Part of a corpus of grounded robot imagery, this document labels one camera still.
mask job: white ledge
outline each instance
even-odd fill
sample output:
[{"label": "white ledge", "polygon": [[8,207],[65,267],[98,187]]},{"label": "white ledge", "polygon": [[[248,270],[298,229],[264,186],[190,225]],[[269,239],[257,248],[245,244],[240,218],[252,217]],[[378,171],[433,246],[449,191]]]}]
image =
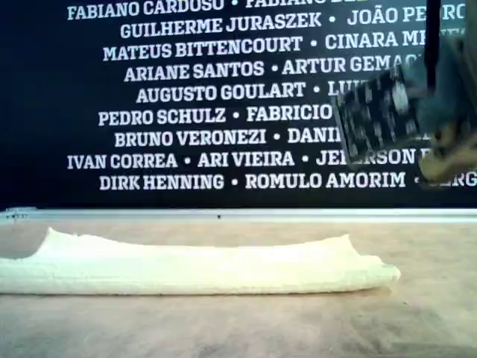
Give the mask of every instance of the white ledge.
[{"label": "white ledge", "polygon": [[477,223],[477,209],[36,210],[34,208],[13,208],[0,216],[0,221],[3,222],[78,219]]}]

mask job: black backdrop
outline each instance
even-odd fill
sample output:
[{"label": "black backdrop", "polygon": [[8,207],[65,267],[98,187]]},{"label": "black backdrop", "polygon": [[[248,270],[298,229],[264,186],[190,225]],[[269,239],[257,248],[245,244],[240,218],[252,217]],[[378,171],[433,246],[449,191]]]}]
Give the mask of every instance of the black backdrop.
[{"label": "black backdrop", "polygon": [[[197,4],[198,0],[165,0],[164,6],[185,7]],[[204,6],[210,0],[203,0]],[[40,208],[174,208],[174,207],[474,207],[474,187],[477,183],[475,172],[467,173],[465,180],[454,182],[453,187],[441,191],[425,191],[415,183],[417,176],[417,153],[419,149],[404,148],[383,154],[378,163],[371,163],[351,171],[334,159],[334,163],[320,165],[323,153],[332,153],[340,149],[336,142],[333,120],[328,118],[329,92],[332,90],[329,81],[337,86],[340,80],[365,80],[373,76],[372,71],[359,71],[358,65],[368,58],[368,68],[383,70],[383,62],[379,59],[390,59],[394,62],[396,56],[405,59],[407,55],[414,56],[422,51],[422,39],[407,40],[403,31],[421,31],[425,28],[422,6],[424,0],[394,0],[394,1],[333,1],[317,0],[309,4],[299,4],[306,1],[289,2],[283,6],[268,6],[264,4],[279,3],[280,1],[251,1],[224,0],[222,10],[211,10],[182,13],[158,13],[156,15],[68,20],[68,6],[98,4],[84,1],[64,2],[50,1],[8,1],[4,16],[4,45],[6,52],[2,54],[3,94],[1,98],[1,150],[4,158],[2,165],[2,201],[4,206],[35,206]],[[138,0],[139,9],[143,10],[143,0]],[[457,31],[463,26],[463,1],[447,0],[444,2],[442,28]],[[388,14],[389,23],[380,22],[379,9]],[[377,23],[349,25],[347,19],[354,10],[366,10],[373,14]],[[317,13],[315,24],[320,27],[306,27],[313,23],[312,16],[296,15],[298,13]],[[282,19],[288,21],[288,28],[263,29],[255,31],[227,32],[223,28],[230,24],[231,17],[259,16],[262,27],[270,26],[269,19],[276,15],[286,14]],[[124,24],[155,22],[157,28],[161,22],[194,19],[221,19],[222,31],[207,34],[178,34],[171,36],[121,38],[121,26]],[[373,37],[383,33],[386,41],[375,44]],[[331,48],[339,34],[358,34],[361,45],[353,48]],[[175,51],[176,43],[192,43],[209,41],[217,48],[217,41],[252,39],[258,45],[265,38],[285,38],[292,42],[290,49],[296,51],[262,52],[255,54],[221,54],[194,55],[178,57]],[[113,46],[117,51],[121,46],[171,44],[171,56],[149,60],[108,60],[104,61],[103,48]],[[226,51],[227,46],[221,43],[219,50]],[[318,69],[316,73],[288,73],[288,65],[297,63],[297,59],[339,59],[345,63],[345,72],[329,72]],[[238,76],[228,78],[205,78],[194,76],[194,66],[205,67],[210,63],[233,62],[262,63],[263,73],[257,76]],[[139,66],[163,66],[181,64],[189,66],[188,79],[124,82],[127,69],[131,71]],[[269,90],[272,83],[305,83],[303,94],[294,91],[294,98],[246,98],[227,100],[221,97],[221,91],[227,85],[265,84]],[[217,89],[218,97],[213,101],[162,101],[156,103],[137,103],[141,89],[163,87],[211,86]],[[314,87],[320,87],[316,93]],[[255,122],[254,116],[248,116],[248,107],[269,106],[322,106],[325,118],[279,120]],[[99,126],[99,112],[149,110],[154,115],[158,110],[184,108],[225,108],[225,122],[207,122],[195,124],[159,124],[150,125],[104,125]],[[294,134],[319,131],[319,128],[329,128],[327,138],[318,138],[318,142],[290,142],[288,131]],[[248,136],[241,132],[242,142],[235,145],[181,145],[179,138],[192,138],[199,132],[215,131],[211,134],[219,140],[227,130],[252,130]],[[262,130],[265,136],[257,143]],[[174,142],[172,145],[148,147],[117,147],[116,134],[126,132],[169,132]],[[240,152],[275,151],[292,157],[289,166],[237,166],[234,158]],[[199,160],[210,158],[211,153],[226,153],[228,166],[199,167]],[[118,158],[123,154],[173,154],[177,167],[155,169],[113,169],[110,167],[112,155]],[[76,161],[81,164],[86,155],[102,155],[104,163],[99,163],[97,169],[68,169],[69,155],[76,155]],[[282,174],[302,173],[304,187],[294,186],[294,182]],[[102,190],[101,176],[137,175],[138,186],[134,190]],[[156,189],[144,189],[143,175],[159,175],[160,181]],[[174,188],[174,180],[189,178],[190,175],[218,175],[220,184],[214,189],[206,187]],[[306,183],[312,178],[314,187]],[[273,188],[273,183],[281,185]]]}]

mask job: metal bracket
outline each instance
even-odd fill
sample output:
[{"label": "metal bracket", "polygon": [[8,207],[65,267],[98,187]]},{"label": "metal bracket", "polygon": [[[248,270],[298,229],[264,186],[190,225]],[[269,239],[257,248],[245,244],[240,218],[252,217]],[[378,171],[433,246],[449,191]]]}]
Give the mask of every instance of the metal bracket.
[{"label": "metal bracket", "polygon": [[28,219],[28,214],[37,211],[36,207],[9,207],[0,213],[0,224],[17,223]]}]

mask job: white strip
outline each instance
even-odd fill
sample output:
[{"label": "white strip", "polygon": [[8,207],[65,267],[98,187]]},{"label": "white strip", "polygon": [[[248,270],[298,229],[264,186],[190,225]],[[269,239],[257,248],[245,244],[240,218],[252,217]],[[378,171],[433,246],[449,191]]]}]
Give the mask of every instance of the white strip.
[{"label": "white strip", "polygon": [[393,101],[398,113],[407,113],[409,111],[408,94],[404,84],[397,83],[393,87]]},{"label": "white strip", "polygon": [[476,209],[18,210],[27,220],[164,220],[247,222],[477,222]]}]

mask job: black cable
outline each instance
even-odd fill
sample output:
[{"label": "black cable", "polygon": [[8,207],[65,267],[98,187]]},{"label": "black cable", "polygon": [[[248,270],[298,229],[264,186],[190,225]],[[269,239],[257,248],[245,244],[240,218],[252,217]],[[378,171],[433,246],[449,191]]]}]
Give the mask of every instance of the black cable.
[{"label": "black cable", "polygon": [[437,82],[436,68],[439,61],[440,6],[441,0],[427,0],[424,63],[427,68],[427,87],[431,91],[435,90]]}]

